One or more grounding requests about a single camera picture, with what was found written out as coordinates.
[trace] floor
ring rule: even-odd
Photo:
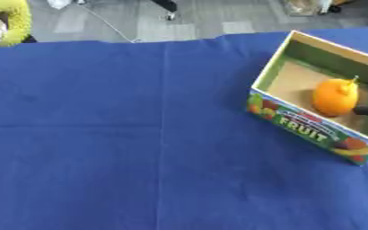
[[[368,0],[344,5],[342,13],[314,17],[288,16],[281,4],[283,0],[176,0],[180,16],[173,22],[166,22],[162,18],[163,9],[148,0],[88,0],[85,6],[71,4],[59,11],[48,6],[47,0],[29,1],[32,33],[39,41],[127,42],[87,9],[118,28],[129,40],[141,41],[368,26]]]

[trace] blue tablecloth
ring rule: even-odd
[[[368,230],[368,164],[244,110],[285,35],[0,49],[0,230]]]

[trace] cable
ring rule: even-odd
[[[100,19],[101,21],[103,21],[106,25],[108,25],[113,31],[115,31],[119,36],[121,36],[124,40],[130,42],[130,43],[138,43],[141,40],[131,40],[129,39],[126,35],[124,35],[123,32],[121,32],[119,29],[117,29],[116,27],[114,27],[110,22],[108,22],[106,19],[104,19],[103,17],[101,17],[100,15],[98,15],[96,12],[94,12],[93,10],[79,4],[79,7],[82,7],[85,11],[89,12],[90,14],[92,14],[93,16],[97,17],[98,19]]]

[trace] orange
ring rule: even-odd
[[[358,100],[358,86],[355,80],[329,79],[318,85],[312,96],[315,109],[329,117],[350,112]]]

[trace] fruit box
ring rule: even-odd
[[[359,105],[368,106],[368,54],[292,31],[251,86],[248,110],[355,164],[368,161],[368,117],[336,118],[311,106],[328,78],[359,76]]]

